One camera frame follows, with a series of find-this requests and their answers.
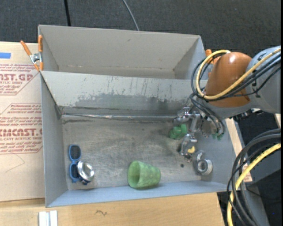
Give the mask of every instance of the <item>wooden table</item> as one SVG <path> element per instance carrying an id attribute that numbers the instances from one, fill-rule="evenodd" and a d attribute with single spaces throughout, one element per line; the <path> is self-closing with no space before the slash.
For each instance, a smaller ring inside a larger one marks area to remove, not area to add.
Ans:
<path id="1" fill-rule="evenodd" d="M 18 43 L 0 42 L 0 52 Z M 34 53 L 37 44 L 30 44 Z M 58 211 L 59 226 L 224 226 L 216 193 L 45 208 L 44 199 L 0 202 L 0 226 L 38 225 L 40 211 Z"/>

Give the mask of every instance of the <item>metal bowl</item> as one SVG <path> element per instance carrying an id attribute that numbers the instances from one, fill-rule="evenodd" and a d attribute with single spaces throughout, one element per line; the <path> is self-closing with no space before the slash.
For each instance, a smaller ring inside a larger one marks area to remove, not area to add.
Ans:
<path id="1" fill-rule="evenodd" d="M 85 161 L 79 161 L 77 164 L 77 170 L 82 180 L 86 183 L 89 183 L 93 180 L 94 170 L 89 163 Z"/>

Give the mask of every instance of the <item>yellow cable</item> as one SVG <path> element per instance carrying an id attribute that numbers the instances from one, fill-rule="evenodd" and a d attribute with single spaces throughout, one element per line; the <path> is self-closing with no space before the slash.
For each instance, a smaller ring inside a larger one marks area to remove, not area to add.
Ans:
<path id="1" fill-rule="evenodd" d="M 271 154 L 275 150 L 278 150 L 279 148 L 281 148 L 281 143 L 278 143 L 278 144 L 268 148 L 262 154 L 260 154 L 255 160 L 253 160 L 251 162 L 251 164 L 249 166 L 247 166 L 245 171 L 243 171 L 243 173 L 241 173 L 241 175 L 238 177 L 238 179 L 237 179 L 237 181 L 235 183 L 235 188 L 238 189 L 240 183 L 243 181 L 243 179 L 249 173 L 249 171 L 252 170 L 260 161 L 262 161 L 263 158 L 265 158 L 266 156 L 268 156 L 269 154 Z M 233 200 L 234 200 L 233 192 L 231 192 L 230 199 L 233 202 Z M 226 212 L 226 214 L 227 214 L 227 223 L 228 223 L 228 225 L 229 226 L 233 226 L 232 206 L 231 206 L 230 203 L 228 203 L 228 205 L 227 205 L 227 212 Z"/>
<path id="2" fill-rule="evenodd" d="M 198 70 L 198 73 L 197 73 L 197 77 L 196 77 L 196 89 L 198 91 L 198 93 L 203 97 L 204 94 L 202 93 L 201 89 L 200 89 L 200 86 L 199 86 L 199 80 L 200 80 L 200 74 L 201 74 L 201 71 L 204 67 L 204 65 L 215 55 L 218 55 L 218 54 L 224 54 L 224 53 L 230 53 L 229 50 L 226 50 L 226 49 L 223 49 L 223 50 L 218 50 L 218 51 L 215 51 L 214 53 L 210 54 L 208 57 L 205 58 L 205 60 L 201 63 L 200 65 L 200 68 Z"/>
<path id="3" fill-rule="evenodd" d="M 250 68 L 246 73 L 244 73 L 243 76 L 241 76 L 234 84 L 232 84 L 230 87 L 228 87 L 227 89 L 225 89 L 224 91 L 220 92 L 217 95 L 214 96 L 206 96 L 202 93 L 200 86 L 199 86 L 199 80 L 200 80 L 200 73 L 202 71 L 202 68 L 204 67 L 205 63 L 215 54 L 218 53 L 228 53 L 228 50 L 220 50 L 220 51 L 216 51 L 215 53 L 211 54 L 210 56 L 208 56 L 200 65 L 200 68 L 198 70 L 197 73 L 197 77 L 196 77 L 196 87 L 197 87 L 197 91 L 198 93 L 205 99 L 207 100 L 214 100 L 214 99 L 218 99 L 221 96 L 224 96 L 225 94 L 227 94 L 228 92 L 230 92 L 232 89 L 236 88 L 249 74 L 251 74 L 255 69 L 257 69 L 264 61 L 266 61 L 267 59 L 269 59 L 272 55 L 278 53 L 281 51 L 281 48 L 276 49 L 275 51 L 271 52 L 270 54 L 266 55 L 264 58 L 262 58 L 260 61 L 258 61 L 252 68 Z"/>

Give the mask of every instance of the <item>box floor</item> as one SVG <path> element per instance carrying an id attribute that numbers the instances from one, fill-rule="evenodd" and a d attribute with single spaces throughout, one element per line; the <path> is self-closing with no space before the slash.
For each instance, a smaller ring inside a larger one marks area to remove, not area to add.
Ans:
<path id="1" fill-rule="evenodd" d="M 192 163 L 176 151 L 181 140 L 168 137 L 172 122 L 121 121 L 82 116 L 63 116 L 63 143 L 67 188 L 89 189 L 126 186 L 127 169 L 134 160 L 156 166 L 161 183 L 200 180 Z M 78 144 L 81 160 L 92 165 L 95 176 L 88 185 L 72 183 L 68 148 Z"/>

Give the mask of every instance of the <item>dark floor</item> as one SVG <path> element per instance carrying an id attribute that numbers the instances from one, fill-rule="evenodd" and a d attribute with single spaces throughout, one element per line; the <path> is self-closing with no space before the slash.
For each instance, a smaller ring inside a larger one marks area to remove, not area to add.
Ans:
<path id="1" fill-rule="evenodd" d="M 281 44 L 281 0 L 125 1 L 139 30 L 197 34 L 205 49 L 229 49 L 253 57 Z M 68 5 L 72 26 L 137 29 L 122 0 L 68 0 Z M 67 26 L 63 0 L 0 0 L 0 41 L 36 42 L 39 24 Z M 239 125 L 245 143 L 277 126 L 267 113 Z M 281 181 L 270 183 L 281 187 Z M 266 212 L 271 226 L 282 224 L 281 203 L 268 204 Z"/>

